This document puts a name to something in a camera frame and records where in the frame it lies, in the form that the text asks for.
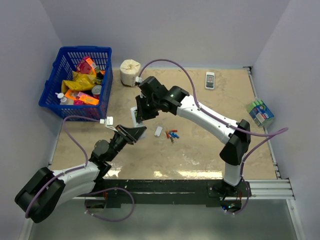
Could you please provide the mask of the long white remote control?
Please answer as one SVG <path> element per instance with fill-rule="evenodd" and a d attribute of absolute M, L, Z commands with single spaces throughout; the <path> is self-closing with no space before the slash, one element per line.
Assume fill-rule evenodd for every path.
<path fill-rule="evenodd" d="M 136 106 L 132 107 L 130 109 L 130 114 L 131 114 L 131 119 L 132 119 L 132 123 L 133 123 L 133 126 L 134 127 L 144 127 L 144 123 L 141 121 L 141 122 L 137 122 L 137 113 L 138 113 L 138 108 Z"/>

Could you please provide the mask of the white battery cover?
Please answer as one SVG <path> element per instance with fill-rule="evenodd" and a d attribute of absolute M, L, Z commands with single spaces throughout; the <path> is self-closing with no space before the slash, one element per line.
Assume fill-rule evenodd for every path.
<path fill-rule="evenodd" d="M 161 133 L 162 133 L 163 128 L 161 126 L 158 126 L 154 132 L 154 136 L 155 137 L 160 137 Z"/>

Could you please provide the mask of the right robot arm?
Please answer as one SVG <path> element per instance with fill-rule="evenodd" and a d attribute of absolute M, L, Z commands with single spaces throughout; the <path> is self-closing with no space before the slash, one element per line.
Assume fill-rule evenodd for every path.
<path fill-rule="evenodd" d="M 141 127 L 144 121 L 154 119 L 159 112 L 171 113 L 202 127 L 224 144 L 220 158 L 225 162 L 223 192 L 230 197 L 240 190 L 241 164 L 248 151 L 251 137 L 244 133 L 250 129 L 246 120 L 237 122 L 228 119 L 202 104 L 179 86 L 167 89 L 154 76 L 135 78 L 140 94 L 136 96 L 136 107 L 131 108 L 134 126 Z"/>

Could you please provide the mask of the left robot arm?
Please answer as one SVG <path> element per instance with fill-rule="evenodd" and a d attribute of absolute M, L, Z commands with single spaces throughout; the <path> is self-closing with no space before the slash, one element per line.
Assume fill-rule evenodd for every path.
<path fill-rule="evenodd" d="M 117 125 L 109 141 L 95 143 L 87 163 L 56 171 L 40 168 L 15 196 L 15 203 L 25 212 L 26 218 L 40 223 L 57 206 L 74 197 L 89 193 L 99 196 L 104 190 L 101 181 L 111 168 L 109 163 L 127 144 L 135 144 L 146 130 L 145 126 Z"/>

